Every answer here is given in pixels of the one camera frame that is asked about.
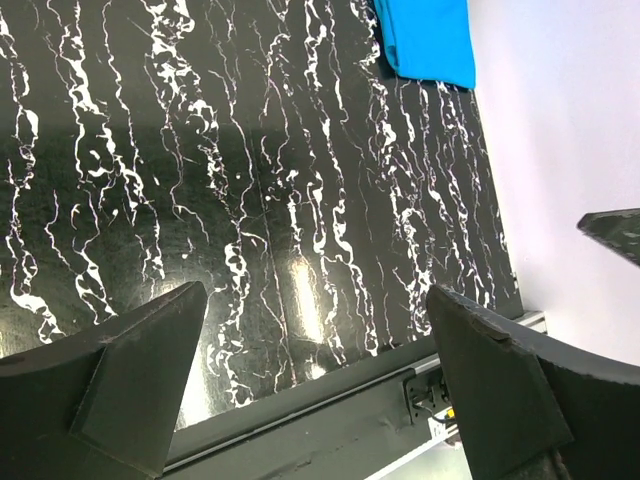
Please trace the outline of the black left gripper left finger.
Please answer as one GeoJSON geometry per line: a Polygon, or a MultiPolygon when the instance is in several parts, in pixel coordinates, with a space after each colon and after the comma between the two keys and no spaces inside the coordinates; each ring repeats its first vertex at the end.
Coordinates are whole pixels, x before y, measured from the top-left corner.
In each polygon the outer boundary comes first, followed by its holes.
{"type": "Polygon", "coordinates": [[[1,360],[4,479],[157,479],[208,296],[188,282],[1,360]]]}

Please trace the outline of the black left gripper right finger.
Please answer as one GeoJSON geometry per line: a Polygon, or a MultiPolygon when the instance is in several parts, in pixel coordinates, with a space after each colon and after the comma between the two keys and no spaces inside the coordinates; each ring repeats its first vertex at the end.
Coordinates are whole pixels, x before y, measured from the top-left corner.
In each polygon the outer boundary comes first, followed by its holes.
{"type": "Polygon", "coordinates": [[[473,478],[638,478],[638,367],[445,287],[427,313],[473,478]]]}

